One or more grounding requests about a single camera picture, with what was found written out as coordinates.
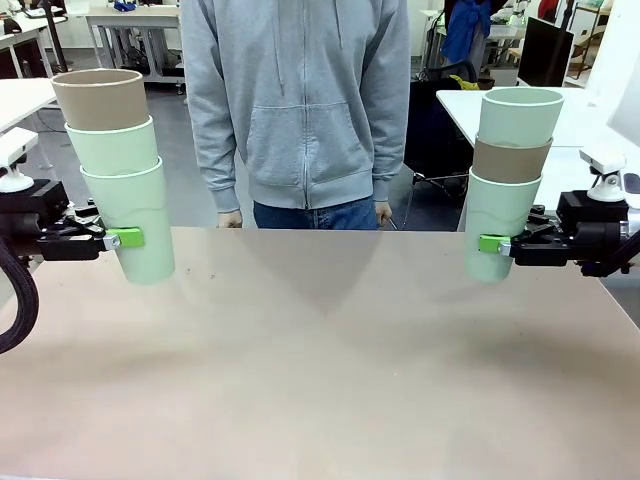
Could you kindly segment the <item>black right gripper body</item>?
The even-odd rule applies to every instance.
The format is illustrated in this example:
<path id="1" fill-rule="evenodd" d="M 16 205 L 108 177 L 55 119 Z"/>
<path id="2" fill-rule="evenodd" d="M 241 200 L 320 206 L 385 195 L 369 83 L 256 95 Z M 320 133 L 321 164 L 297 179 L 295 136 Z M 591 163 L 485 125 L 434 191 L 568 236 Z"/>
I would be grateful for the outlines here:
<path id="1" fill-rule="evenodd" d="M 612 248 L 621 242 L 628 210 L 624 200 L 602 202 L 591 199 L 586 190 L 574 190 L 560 195 L 556 216 L 562 233 L 578 246 Z"/>

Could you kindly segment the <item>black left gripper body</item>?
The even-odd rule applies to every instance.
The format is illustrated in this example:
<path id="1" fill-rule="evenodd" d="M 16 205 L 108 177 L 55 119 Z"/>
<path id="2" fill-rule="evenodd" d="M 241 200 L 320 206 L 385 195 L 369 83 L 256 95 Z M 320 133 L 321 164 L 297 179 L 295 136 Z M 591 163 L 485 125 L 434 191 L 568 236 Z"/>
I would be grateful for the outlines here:
<path id="1" fill-rule="evenodd" d="M 1 194 L 1 236 L 36 238 L 64 217 L 69 198 L 61 181 L 36 179 L 30 188 Z"/>

